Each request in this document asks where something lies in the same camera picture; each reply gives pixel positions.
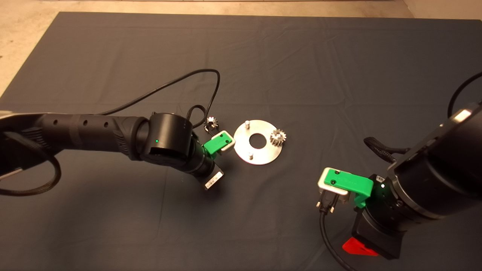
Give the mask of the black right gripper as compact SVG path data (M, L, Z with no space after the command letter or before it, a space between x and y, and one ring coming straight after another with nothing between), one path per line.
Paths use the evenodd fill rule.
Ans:
M352 237L342 249L348 254L399 259L405 231L380 226L366 210L358 211L351 230Z

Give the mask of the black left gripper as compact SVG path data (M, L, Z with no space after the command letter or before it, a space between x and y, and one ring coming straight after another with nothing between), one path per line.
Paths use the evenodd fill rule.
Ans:
M224 172L218 166L216 162L213 162L212 167L208 170L206 175L200 177L200 184L202 184L203 189L211 189L222 177L224 177Z

